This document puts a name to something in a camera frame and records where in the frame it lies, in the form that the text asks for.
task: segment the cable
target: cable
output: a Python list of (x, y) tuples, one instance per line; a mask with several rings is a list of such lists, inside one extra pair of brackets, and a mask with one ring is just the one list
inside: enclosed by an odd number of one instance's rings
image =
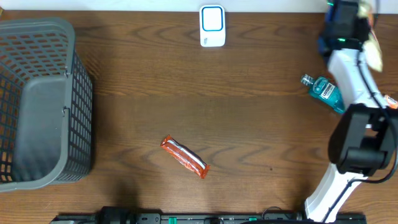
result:
[(387, 180), (389, 180), (394, 173), (396, 172), (397, 168), (398, 168), (398, 144), (397, 144), (397, 129), (394, 125), (394, 123), (392, 122), (388, 111), (386, 109), (384, 109), (381, 105), (381, 103), (377, 100), (377, 98), (375, 97), (375, 95), (377, 93), (372, 92), (372, 89), (369, 86), (369, 83), (366, 81), (365, 76), (363, 74), (362, 68), (361, 68), (361, 61), (359, 59), (359, 56), (361, 54), (361, 50), (358, 51), (357, 54), (357, 58), (356, 58), (356, 65), (358, 66), (358, 70), (359, 70), (359, 74), (361, 75), (361, 78), (363, 80), (363, 82), (365, 83), (366, 88), (368, 89), (368, 91), (371, 93), (371, 97), (374, 100), (374, 102), (377, 104), (377, 106), (380, 108), (381, 113), (383, 114), (383, 116), (385, 117), (387, 123), (390, 125), (391, 127), (391, 133), (393, 136), (393, 141), (394, 141), (394, 146), (395, 146), (395, 159), (394, 159), (394, 165), (392, 166), (390, 172), (383, 178), (379, 179), (379, 180), (361, 180), (361, 179), (353, 179), (350, 180), (346, 187), (343, 189), (343, 191), (339, 194), (339, 196), (337, 197), (337, 199), (335, 200), (335, 202), (333, 203), (333, 205), (329, 208), (328, 212), (326, 213), (325, 217), (323, 218), (322, 222), (326, 223), (326, 220), (328, 219), (331, 211), (333, 211), (333, 209), (337, 206), (338, 202), (341, 200), (341, 198), (344, 196), (344, 194), (347, 192), (347, 190), (352, 186), (353, 183), (355, 182), (362, 182), (362, 183), (367, 183), (367, 184), (381, 184)]
[(269, 207), (269, 208), (267, 208), (267, 209), (265, 209), (265, 210), (263, 211), (263, 213), (261, 214), (261, 219), (263, 220), (263, 219), (264, 219), (264, 216), (267, 214), (267, 212), (268, 212), (269, 210), (272, 210), (273, 208), (282, 210), (282, 209), (279, 208), (278, 206), (271, 206), (271, 207)]

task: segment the gray plastic basket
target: gray plastic basket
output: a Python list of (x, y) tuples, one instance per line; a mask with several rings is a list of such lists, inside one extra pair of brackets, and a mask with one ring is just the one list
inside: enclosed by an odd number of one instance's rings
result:
[(88, 174), (92, 94), (71, 24), (0, 22), (0, 192)]

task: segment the bottle label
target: bottle label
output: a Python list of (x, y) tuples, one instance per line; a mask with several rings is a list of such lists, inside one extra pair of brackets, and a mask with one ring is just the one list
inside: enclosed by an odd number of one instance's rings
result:
[(331, 93), (333, 93), (333, 90), (335, 89), (335, 86), (331, 83), (329, 83), (325, 90), (321, 93), (321, 97), (324, 99), (329, 99)]
[(328, 80), (326, 78), (320, 77), (317, 81), (312, 86), (312, 91), (314, 91), (316, 94), (320, 95), (323, 87), (328, 84)]

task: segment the wooden table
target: wooden table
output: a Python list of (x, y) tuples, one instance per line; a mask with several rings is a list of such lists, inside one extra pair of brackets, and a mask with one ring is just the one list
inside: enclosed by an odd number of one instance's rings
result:
[[(227, 14), (226, 45), (205, 49), (198, 13), (5, 11), (2, 19), (58, 16), (95, 86), (96, 163), (75, 184), (0, 194), (1, 223), (48, 223), (102, 206), (165, 213), (302, 209), (328, 165), (340, 115), (300, 77), (328, 75), (317, 53), (323, 14)], [(379, 89), (398, 97), (398, 20), (381, 16)], [(171, 134), (211, 166), (206, 179), (159, 147)], [(398, 177), (362, 185), (343, 211), (396, 223)]]

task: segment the white device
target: white device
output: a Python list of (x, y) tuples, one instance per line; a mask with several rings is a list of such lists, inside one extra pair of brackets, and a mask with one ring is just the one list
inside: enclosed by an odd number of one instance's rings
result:
[(200, 16), (200, 45), (221, 47), (225, 44), (225, 10), (222, 6), (202, 6)]
[[(363, 78), (359, 73), (356, 63), (357, 56), (359, 56), (359, 66), (361, 66), (363, 71)], [(375, 93), (374, 96), (378, 102), (380, 102), (381, 106), (383, 108), (387, 106), (387, 101), (382, 97), (368, 69), (363, 52), (358, 54), (358, 50), (355, 49), (334, 50), (330, 56), (328, 70), (338, 84), (338, 88), (340, 89), (346, 108), (348, 108), (348, 106), (351, 104), (360, 103), (366, 105), (368, 108), (378, 108), (378, 105), (371, 97), (371, 92), (369, 92), (365, 82), (363, 81), (364, 79), (369, 84), (371, 91)], [(322, 222), (326, 217), (330, 207), (346, 187), (348, 181), (352, 179), (367, 178), (368, 177), (365, 177), (362, 174), (356, 174), (352, 172), (340, 174), (336, 165), (329, 163), (328, 170), (323, 176), (319, 186), (305, 201), (305, 213), (307, 218), (310, 218), (315, 222)], [(338, 210), (359, 184), (360, 182), (353, 183), (352, 186), (345, 192), (344, 196), (340, 199), (336, 207), (331, 211), (328, 218), (325, 220), (326, 223), (331, 223), (336, 220)]]

